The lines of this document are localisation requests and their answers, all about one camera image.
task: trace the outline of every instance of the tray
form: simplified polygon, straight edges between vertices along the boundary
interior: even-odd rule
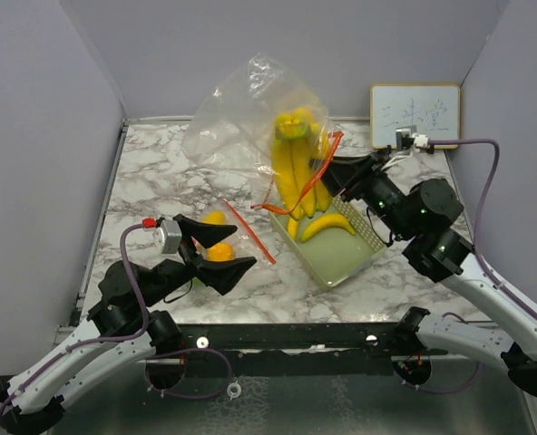
[[[270,221],[275,229],[324,289],[335,287],[350,276],[367,269],[386,250],[386,245],[377,238],[363,214],[339,198],[333,199],[326,213],[318,212],[312,219],[303,217],[298,233],[302,234],[315,219],[331,213],[344,215],[357,234],[352,236],[345,229],[332,227],[301,243],[288,235],[288,216],[270,215]]]

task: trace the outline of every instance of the gray wall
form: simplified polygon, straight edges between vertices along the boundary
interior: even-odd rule
[[[466,138],[492,137],[500,168],[483,219],[485,256],[537,302],[537,0],[512,0],[463,87]],[[474,215],[492,150],[453,157]]]
[[[57,1],[0,0],[0,374],[67,318],[121,120]]]
[[[193,114],[264,52],[333,115],[368,115],[376,82],[462,82],[507,0],[64,0],[132,117]]]

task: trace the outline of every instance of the white marble surface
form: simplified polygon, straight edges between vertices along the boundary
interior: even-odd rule
[[[248,272],[226,296],[197,286],[172,305],[159,303],[152,308],[170,310],[178,323],[385,322],[399,320],[411,305],[436,313],[454,311],[469,320],[486,318],[462,297],[418,275],[400,254],[404,243],[394,244],[360,275],[332,290],[321,290],[272,230],[266,212],[249,209],[249,187],[244,177],[198,169],[184,157],[180,143],[186,127],[130,126],[83,312],[100,300],[97,285],[106,268],[120,258],[119,237],[126,227],[151,216],[183,213],[196,218],[221,193],[258,232],[277,263],[271,267],[256,265],[255,273]],[[339,154],[363,155],[370,150],[367,124],[343,123],[338,128],[345,133]],[[435,176],[452,181],[442,152],[419,155],[390,170],[392,179],[404,190]],[[467,236],[463,218],[456,229]],[[151,234],[135,232],[128,240],[133,262],[152,267],[162,261]]]

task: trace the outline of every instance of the gray floor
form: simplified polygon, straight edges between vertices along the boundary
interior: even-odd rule
[[[488,368],[469,390],[449,396],[411,391],[395,377],[243,377],[242,395],[234,401],[225,395],[212,401],[162,400],[146,391],[142,370],[135,364],[91,391],[50,435],[534,433],[523,396],[504,374]],[[440,362],[428,385],[452,387],[473,370],[473,362]],[[200,392],[220,381],[206,383]]]

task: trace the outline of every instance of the clear plastic bag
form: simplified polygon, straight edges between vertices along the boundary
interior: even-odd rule
[[[199,166],[246,176],[254,208],[299,220],[327,210],[319,178],[340,138],[297,75],[259,54],[204,101],[181,146]]]
[[[233,258],[254,256],[260,264],[265,266],[274,265],[277,262],[244,217],[226,199],[221,198],[205,208],[198,220],[208,224],[235,225],[238,228],[236,233],[212,248],[205,249],[203,246],[198,246],[199,251],[207,259],[227,261]]]

